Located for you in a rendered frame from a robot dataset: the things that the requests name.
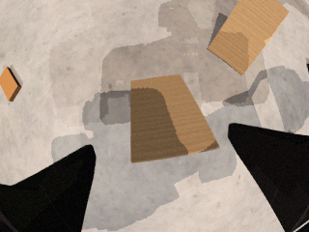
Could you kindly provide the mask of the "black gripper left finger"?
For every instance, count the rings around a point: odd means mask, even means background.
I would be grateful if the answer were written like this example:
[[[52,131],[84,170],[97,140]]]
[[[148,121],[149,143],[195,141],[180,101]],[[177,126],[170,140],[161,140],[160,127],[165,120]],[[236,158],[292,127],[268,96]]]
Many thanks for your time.
[[[81,232],[96,162],[86,144],[15,185],[0,183],[0,220],[13,232]]]

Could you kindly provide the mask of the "orange flat block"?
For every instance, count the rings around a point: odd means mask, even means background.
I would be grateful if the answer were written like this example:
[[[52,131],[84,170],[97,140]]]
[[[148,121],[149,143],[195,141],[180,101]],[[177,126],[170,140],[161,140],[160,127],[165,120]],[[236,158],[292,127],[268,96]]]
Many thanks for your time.
[[[18,94],[20,88],[22,88],[9,67],[5,67],[4,72],[1,73],[0,85],[4,93],[7,94],[8,101],[14,101],[16,94]]]

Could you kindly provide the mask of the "tan triangular block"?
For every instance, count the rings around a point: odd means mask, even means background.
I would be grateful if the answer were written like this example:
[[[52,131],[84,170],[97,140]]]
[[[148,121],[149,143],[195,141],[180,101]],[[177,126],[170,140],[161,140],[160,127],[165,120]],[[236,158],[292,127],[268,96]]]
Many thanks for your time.
[[[289,11],[277,0],[239,0],[208,50],[246,73]]]

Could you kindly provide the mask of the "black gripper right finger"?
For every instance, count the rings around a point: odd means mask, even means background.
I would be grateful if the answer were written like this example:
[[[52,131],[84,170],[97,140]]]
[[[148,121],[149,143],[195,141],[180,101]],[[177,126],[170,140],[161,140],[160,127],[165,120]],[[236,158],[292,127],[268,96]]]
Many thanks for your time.
[[[285,232],[309,220],[309,135],[231,123],[229,142]]]

